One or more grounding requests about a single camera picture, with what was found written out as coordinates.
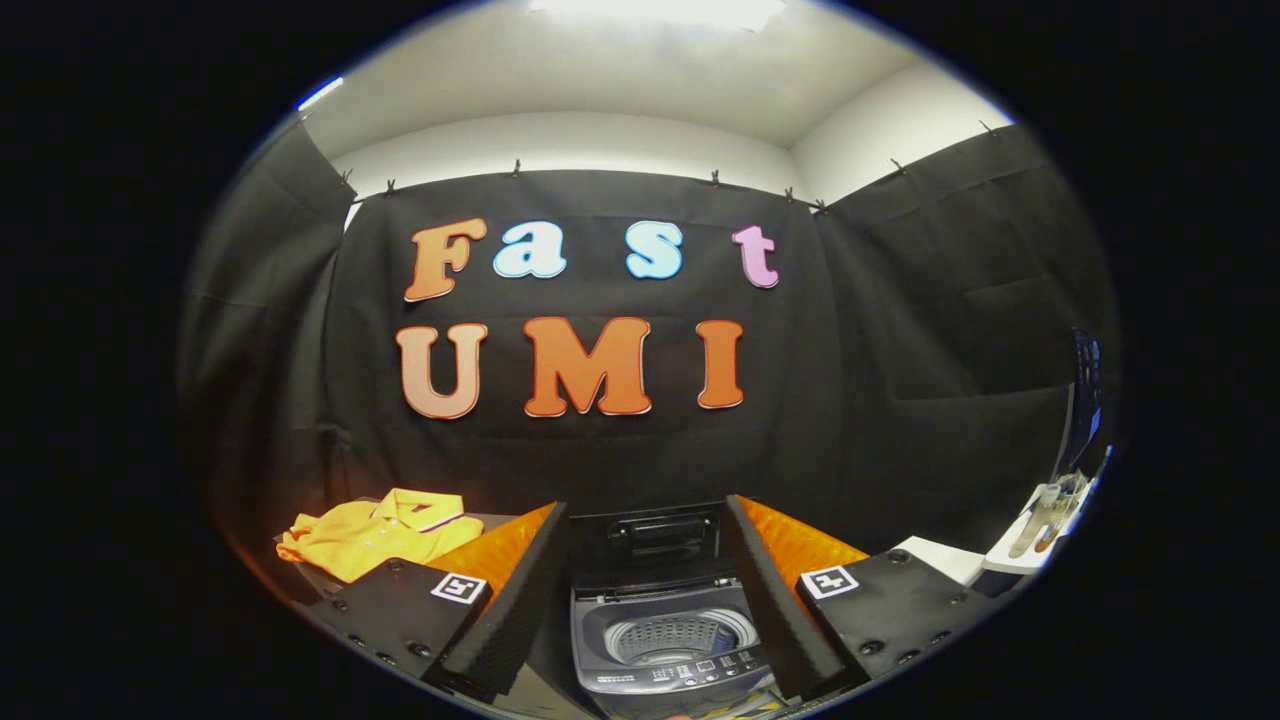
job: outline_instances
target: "washing machine control panel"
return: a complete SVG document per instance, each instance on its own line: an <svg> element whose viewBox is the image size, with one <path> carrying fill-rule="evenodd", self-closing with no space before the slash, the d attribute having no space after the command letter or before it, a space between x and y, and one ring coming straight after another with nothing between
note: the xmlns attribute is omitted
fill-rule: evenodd
<svg viewBox="0 0 1280 720"><path fill-rule="evenodd" d="M741 680L744 675L763 676L768 664L759 646L735 650L707 660L673 662L648 667L628 669L626 673L591 673L591 684L608 687L618 693L672 692L705 687L713 683Z"/></svg>

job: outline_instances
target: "yellow shirt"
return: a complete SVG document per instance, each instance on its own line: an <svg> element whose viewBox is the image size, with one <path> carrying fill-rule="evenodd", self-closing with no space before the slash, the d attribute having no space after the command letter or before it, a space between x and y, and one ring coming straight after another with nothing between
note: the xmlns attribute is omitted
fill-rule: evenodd
<svg viewBox="0 0 1280 720"><path fill-rule="evenodd" d="M353 583L392 557L426 565L483 532L481 520L463 516L462 496L396 488L381 502L344 502L320 518L300 514L275 552Z"/></svg>

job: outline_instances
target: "ceiling light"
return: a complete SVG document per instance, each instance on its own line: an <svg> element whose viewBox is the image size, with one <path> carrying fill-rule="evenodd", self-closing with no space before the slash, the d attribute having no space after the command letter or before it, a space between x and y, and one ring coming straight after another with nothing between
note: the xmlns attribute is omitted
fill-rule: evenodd
<svg viewBox="0 0 1280 720"><path fill-rule="evenodd" d="M758 31L786 8L782 0L531 0L530 10Z"/></svg>
<svg viewBox="0 0 1280 720"><path fill-rule="evenodd" d="M342 85L342 78L338 78L338 79L334 79L334 81L333 81L333 82L330 82L329 85L326 85L326 86L321 87L320 90L317 90L317 91L315 92L315 95L312 95L311 97L307 97L306 100L303 100L303 101L302 101L302 104L301 104L301 105L298 105L298 111L301 113L302 110L306 110L306 109L307 109L307 108L310 108L311 105L315 105L315 101L316 101L316 100L320 100L320 99L321 99L321 97L324 97L325 95L329 95L330 92L333 92L334 90L337 90L337 87L338 87L339 85Z"/></svg>

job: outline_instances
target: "ceiling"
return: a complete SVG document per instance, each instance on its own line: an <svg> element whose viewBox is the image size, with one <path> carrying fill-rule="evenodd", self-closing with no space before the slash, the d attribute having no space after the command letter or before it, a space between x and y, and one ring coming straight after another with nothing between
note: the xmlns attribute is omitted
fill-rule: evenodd
<svg viewBox="0 0 1280 720"><path fill-rule="evenodd" d="M759 32L494 0L384 46L307 109L307 129L338 158L460 120L579 110L682 120L790 149L918 61L899 41L806 0L787 0Z"/></svg>

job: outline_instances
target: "black curtain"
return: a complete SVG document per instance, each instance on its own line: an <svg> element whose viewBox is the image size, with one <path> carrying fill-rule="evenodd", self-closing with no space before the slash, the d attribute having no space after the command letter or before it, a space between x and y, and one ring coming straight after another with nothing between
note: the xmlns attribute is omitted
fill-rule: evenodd
<svg viewBox="0 0 1280 720"><path fill-rule="evenodd" d="M420 229L480 218L456 286L406 302ZM554 278L504 278L493 260L506 229L547 220L563 231L567 268ZM672 223L682 265L667 279L637 279L626 266L630 225ZM759 225L776 241L776 287L753 286L732 234ZM841 357L826 256L801 205L764 192L687 178L617 172L538 172L449 179L364 204L338 254L326 320L326 382L335 416L351 432L353 493L389 486L463 495L467 507L518 514L553 498L572 512L768 497L814 523L829 520L836 491ZM590 351L611 318L646 320L644 387L653 409L607 416L572 407L531 419L534 346L526 320L564 316ZM704 320L742 327L737 407L698 405ZM456 420L419 415L404 400L397 331L440 333L431 378L456 383L445 331L484 323L480 397Z"/></svg>
<svg viewBox="0 0 1280 720"><path fill-rule="evenodd" d="M689 178L557 170L457 178L365 201L294 126L239 178L188 283L179 359L184 437L234 542L276 573L271 536L297 512L390 487L468 509L573 512L755 496L868 551L910 534L984 551L1053 465L1070 327L1093 329L1114 407L1115 309L1101 250L1061 176L1021 128L942 150L814 215L783 197ZM406 302L417 231L480 218L488 234L442 297ZM557 277L493 269L502 233L563 231ZM637 279L627 227L673 223L682 266ZM759 225L780 281L753 286L732 233ZM568 319L590 350L605 322L648 320L653 409L531 419L531 318ZM705 410L703 320L742 325L745 401ZM484 323L480 397L419 415L401 328ZM1116 348L1108 354L1108 348ZM1102 439L1114 413L1103 413ZM1097 466L1097 452L1087 469Z"/></svg>
<svg viewBox="0 0 1280 720"><path fill-rule="evenodd" d="M842 528L984 552L1052 471L1071 327L1103 357L1097 470L1112 436L1119 319L1088 217L1011 126L934 152L814 217L840 309Z"/></svg>
<svg viewBox="0 0 1280 720"><path fill-rule="evenodd" d="M182 445L228 538L269 569L271 536L347 498L320 342L353 199L306 128L285 126L230 186L186 281ZM276 579L306 592L296 573Z"/></svg>

